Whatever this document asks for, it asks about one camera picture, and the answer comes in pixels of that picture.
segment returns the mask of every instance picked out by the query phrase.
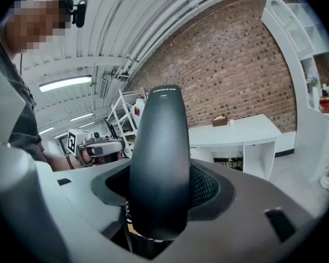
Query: small box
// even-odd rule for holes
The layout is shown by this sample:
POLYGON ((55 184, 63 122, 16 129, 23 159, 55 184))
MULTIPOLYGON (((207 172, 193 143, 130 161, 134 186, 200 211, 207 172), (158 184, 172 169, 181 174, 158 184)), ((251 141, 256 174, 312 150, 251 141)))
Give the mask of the small box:
POLYGON ((213 120, 212 123, 213 123, 213 127, 220 127, 222 125, 227 125, 228 117, 225 117, 224 119, 213 120))

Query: brick wall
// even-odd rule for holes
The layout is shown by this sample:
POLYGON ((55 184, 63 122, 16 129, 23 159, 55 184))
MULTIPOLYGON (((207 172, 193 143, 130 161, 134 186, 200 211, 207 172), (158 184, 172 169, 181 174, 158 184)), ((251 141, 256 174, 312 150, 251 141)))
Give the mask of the brick wall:
POLYGON ((128 90, 178 85, 189 127, 210 124, 218 115, 265 114, 281 132, 295 130, 291 75, 261 22, 265 2, 225 0, 206 9, 155 51, 128 90))
POLYGON ((314 56, 314 60, 319 73, 321 86, 323 84, 329 85, 329 66, 326 57, 324 55, 316 55, 314 56))

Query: white wall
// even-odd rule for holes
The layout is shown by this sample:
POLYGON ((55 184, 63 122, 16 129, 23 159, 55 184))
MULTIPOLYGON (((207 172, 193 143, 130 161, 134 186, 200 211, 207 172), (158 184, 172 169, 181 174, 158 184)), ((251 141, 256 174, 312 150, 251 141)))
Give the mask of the white wall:
POLYGON ((61 148, 60 141, 58 139, 49 138, 44 134, 41 136, 41 138, 45 150, 53 154, 63 155, 63 150, 61 148))

